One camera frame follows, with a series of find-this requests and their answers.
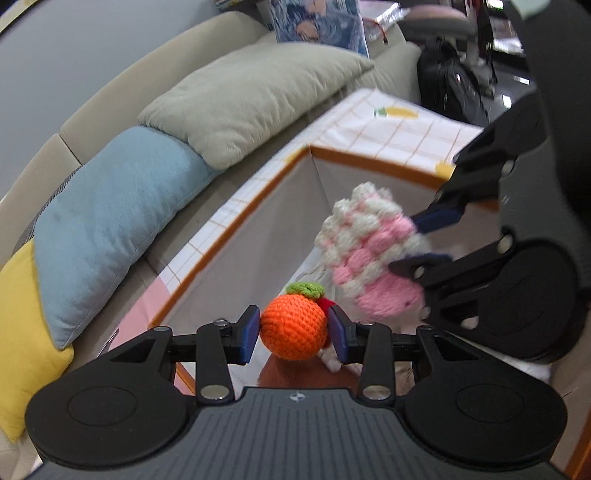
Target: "knitted orange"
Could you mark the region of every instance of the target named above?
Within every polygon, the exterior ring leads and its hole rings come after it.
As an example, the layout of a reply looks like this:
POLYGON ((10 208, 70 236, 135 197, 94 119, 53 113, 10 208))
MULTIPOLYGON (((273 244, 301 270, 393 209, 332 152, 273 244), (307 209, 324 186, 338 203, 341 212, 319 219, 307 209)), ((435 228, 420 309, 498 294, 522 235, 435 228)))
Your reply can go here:
POLYGON ((273 299, 262 313, 261 340, 282 359, 306 360, 327 341, 326 314, 315 302, 321 299, 324 289, 317 284, 295 283, 287 292, 273 299))

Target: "pink and white crochet toy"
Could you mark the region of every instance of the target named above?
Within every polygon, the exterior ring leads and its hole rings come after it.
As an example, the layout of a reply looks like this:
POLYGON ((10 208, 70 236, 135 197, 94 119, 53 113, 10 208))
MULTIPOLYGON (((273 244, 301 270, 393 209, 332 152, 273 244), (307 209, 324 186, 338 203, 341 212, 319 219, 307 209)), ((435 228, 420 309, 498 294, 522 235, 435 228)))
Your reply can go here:
POLYGON ((397 315, 422 301, 418 284, 388 270, 394 260, 430 251, 390 191, 362 183, 332 211, 314 243, 345 297, 376 317, 397 315))

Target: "yellow pillow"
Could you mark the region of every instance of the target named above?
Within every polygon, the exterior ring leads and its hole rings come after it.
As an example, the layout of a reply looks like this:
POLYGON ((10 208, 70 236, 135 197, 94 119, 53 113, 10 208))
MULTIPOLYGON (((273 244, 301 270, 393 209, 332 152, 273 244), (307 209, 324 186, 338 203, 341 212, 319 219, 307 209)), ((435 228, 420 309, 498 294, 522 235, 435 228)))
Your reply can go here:
POLYGON ((74 358, 53 346, 39 296, 34 240, 0 271, 0 428, 16 442, 31 397, 60 378, 74 358))

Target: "black backpack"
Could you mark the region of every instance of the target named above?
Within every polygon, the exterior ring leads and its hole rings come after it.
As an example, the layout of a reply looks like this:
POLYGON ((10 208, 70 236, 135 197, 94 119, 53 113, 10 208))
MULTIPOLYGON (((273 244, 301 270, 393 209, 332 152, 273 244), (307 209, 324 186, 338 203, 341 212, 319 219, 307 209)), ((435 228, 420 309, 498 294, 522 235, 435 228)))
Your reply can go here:
POLYGON ((489 124, 478 80, 449 42, 440 38, 429 42, 418 59, 417 73, 423 107, 459 122, 489 124))

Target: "beige sofa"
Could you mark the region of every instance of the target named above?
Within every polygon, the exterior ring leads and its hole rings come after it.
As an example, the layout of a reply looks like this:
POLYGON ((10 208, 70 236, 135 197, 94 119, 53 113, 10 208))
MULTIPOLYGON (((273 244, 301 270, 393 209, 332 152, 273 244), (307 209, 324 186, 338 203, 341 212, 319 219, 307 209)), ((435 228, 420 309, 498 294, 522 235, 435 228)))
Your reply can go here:
MULTIPOLYGON (((319 105, 218 177, 157 236, 145 255, 74 343, 75 368, 96 357, 123 315, 200 225, 250 178, 276 151, 312 120, 356 87, 377 87, 386 93, 419 102, 416 62, 420 51, 407 43, 398 28, 371 44, 376 69, 319 105)), ((227 13, 208 20, 133 64, 86 102, 43 145, 0 202, 0 268, 11 257, 18 238, 58 185, 87 163, 112 138, 137 124, 138 114, 157 96, 214 59, 259 41, 275 41, 261 24, 244 14, 227 13)), ((23 478, 35 458, 25 435, 13 445, 0 431, 0 478, 23 478)))

